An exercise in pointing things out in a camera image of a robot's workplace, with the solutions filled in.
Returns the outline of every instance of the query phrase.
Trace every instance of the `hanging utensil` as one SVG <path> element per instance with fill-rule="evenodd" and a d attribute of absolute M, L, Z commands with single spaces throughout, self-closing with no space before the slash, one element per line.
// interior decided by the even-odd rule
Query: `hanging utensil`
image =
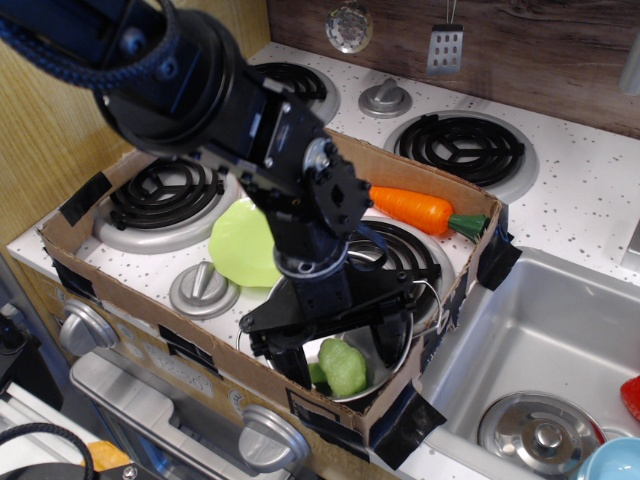
<path fill-rule="evenodd" d="M 431 29 L 429 56 L 427 57 L 427 75 L 447 75 L 460 71 L 462 61 L 462 36 L 464 27 L 453 23 L 457 0 L 453 0 L 449 15 L 447 0 L 447 18 L 443 25 L 434 25 Z"/>
<path fill-rule="evenodd" d="M 357 1 L 346 1 L 329 12 L 325 24 L 327 37 L 342 53 L 358 53 L 373 36 L 373 20 Z"/>

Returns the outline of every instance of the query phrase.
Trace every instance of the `green toy food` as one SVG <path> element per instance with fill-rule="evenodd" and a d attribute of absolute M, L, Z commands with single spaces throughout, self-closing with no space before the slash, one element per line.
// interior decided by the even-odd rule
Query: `green toy food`
<path fill-rule="evenodd" d="M 328 338 L 320 345 L 320 368 L 334 394 L 348 397 L 367 387 L 367 364 L 362 354 L 344 341 Z"/>

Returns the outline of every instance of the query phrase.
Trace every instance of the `toy carrot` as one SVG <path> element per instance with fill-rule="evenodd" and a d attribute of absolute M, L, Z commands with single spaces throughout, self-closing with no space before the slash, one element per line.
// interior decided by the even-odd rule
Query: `toy carrot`
<path fill-rule="evenodd" d="M 424 193 L 374 186 L 369 195 L 378 210 L 429 235 L 442 235 L 450 228 L 475 242 L 489 221 L 484 215 L 457 215 L 448 201 Z"/>

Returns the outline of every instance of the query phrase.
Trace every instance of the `wooden backsplash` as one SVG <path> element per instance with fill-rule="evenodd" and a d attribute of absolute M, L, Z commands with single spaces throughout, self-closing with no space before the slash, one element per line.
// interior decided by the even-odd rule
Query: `wooden backsplash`
<path fill-rule="evenodd" d="M 324 23 L 340 0 L 267 0 L 274 42 L 456 92 L 640 138 L 640 98 L 618 78 L 640 31 L 637 0 L 459 0 L 464 25 L 459 73 L 426 76 L 431 27 L 446 0 L 361 0 L 373 39 L 346 55 Z"/>

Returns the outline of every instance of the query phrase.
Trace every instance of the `metal sink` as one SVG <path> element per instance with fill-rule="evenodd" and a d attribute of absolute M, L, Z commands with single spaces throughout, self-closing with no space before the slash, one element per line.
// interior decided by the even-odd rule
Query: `metal sink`
<path fill-rule="evenodd" d="M 481 464 L 475 444 L 483 414 L 516 392 L 567 400 L 595 420 L 606 439 L 640 436 L 640 422 L 619 393 L 639 374 L 640 288 L 523 249 L 496 291 L 473 287 L 459 328 L 445 335 L 420 383 L 422 395 L 447 417 L 441 428 L 474 444 L 465 453 L 458 443 L 450 456 L 465 462 L 473 453 Z"/>

